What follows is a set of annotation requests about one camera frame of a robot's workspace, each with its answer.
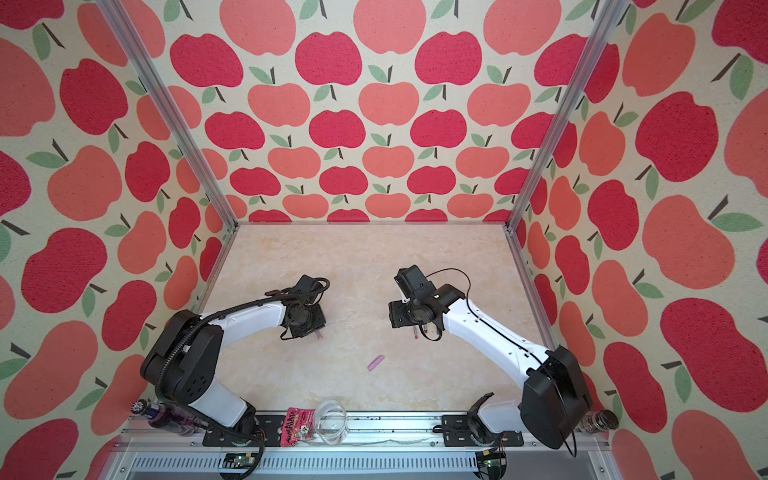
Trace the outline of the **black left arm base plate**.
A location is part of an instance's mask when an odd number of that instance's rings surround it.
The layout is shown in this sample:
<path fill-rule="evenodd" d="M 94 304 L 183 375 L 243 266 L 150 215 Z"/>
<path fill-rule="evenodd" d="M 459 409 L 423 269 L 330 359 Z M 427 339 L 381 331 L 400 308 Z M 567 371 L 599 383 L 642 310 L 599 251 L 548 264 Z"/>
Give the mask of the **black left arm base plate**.
<path fill-rule="evenodd" d="M 220 448 L 257 448 L 258 443 L 255 438 L 259 438 L 266 447 L 279 447 L 284 419 L 284 412 L 247 414 L 246 420 L 234 427 L 236 433 L 218 427 L 207 430 L 202 445 Z"/>

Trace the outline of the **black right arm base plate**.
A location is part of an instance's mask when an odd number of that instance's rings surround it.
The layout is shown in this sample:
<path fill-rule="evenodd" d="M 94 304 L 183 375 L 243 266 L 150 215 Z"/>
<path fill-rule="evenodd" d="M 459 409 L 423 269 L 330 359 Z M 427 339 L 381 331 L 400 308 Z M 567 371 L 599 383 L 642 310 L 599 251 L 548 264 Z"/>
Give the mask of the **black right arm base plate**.
<path fill-rule="evenodd" d="M 443 415 L 432 431 L 441 434 L 446 447 L 522 447 L 525 442 L 521 432 L 491 432 L 476 415 Z"/>

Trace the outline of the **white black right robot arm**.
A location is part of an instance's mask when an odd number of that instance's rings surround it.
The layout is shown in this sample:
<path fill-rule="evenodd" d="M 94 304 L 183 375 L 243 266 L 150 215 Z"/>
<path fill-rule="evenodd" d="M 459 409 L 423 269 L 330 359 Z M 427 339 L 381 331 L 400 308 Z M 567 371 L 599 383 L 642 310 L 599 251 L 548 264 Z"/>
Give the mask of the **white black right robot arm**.
<path fill-rule="evenodd" d="M 567 444 L 592 409 L 576 356 L 563 346 L 538 345 L 482 312 L 450 284 L 437 288 L 418 266 L 401 268 L 394 277 L 401 298 L 389 303 L 393 328 L 433 324 L 437 333 L 461 338 L 500 367 L 521 389 L 522 399 L 491 403 L 490 393 L 467 411 L 466 429 L 480 445 L 507 431 L 525 430 L 546 447 Z"/>

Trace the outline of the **pink pen cap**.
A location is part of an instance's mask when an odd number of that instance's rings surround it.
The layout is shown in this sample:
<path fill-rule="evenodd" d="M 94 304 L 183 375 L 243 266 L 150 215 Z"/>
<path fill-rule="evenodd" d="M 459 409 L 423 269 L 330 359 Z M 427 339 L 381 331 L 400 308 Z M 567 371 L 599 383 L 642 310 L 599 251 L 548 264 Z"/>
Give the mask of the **pink pen cap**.
<path fill-rule="evenodd" d="M 373 360 L 372 360 L 372 361 L 371 361 L 371 362 L 370 362 L 370 363 L 367 365 L 367 370 L 368 370 L 369 372 L 373 371 L 373 370 L 374 370 L 374 369 L 375 369 L 375 368 L 376 368 L 378 365 L 380 365 L 380 364 L 383 362 L 383 360 L 384 360 L 384 359 L 385 359 L 385 356 L 384 356 L 384 355 L 378 355 L 377 357 L 375 357 L 375 358 L 374 358 L 374 359 L 373 359 Z"/>

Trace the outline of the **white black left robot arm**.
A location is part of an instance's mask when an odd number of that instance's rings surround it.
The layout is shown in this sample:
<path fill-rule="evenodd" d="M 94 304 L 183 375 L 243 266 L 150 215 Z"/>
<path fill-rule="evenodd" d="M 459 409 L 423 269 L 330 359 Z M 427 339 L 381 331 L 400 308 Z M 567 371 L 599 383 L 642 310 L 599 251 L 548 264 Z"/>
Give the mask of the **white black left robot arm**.
<path fill-rule="evenodd" d="M 216 378 L 220 353 L 264 330 L 280 328 L 280 339 L 291 341 L 324 328 L 320 301 L 329 287 L 324 277 L 303 275 L 292 287 L 211 314 L 180 310 L 145 357 L 140 375 L 161 402 L 211 427 L 251 438 L 258 432 L 255 409 Z"/>

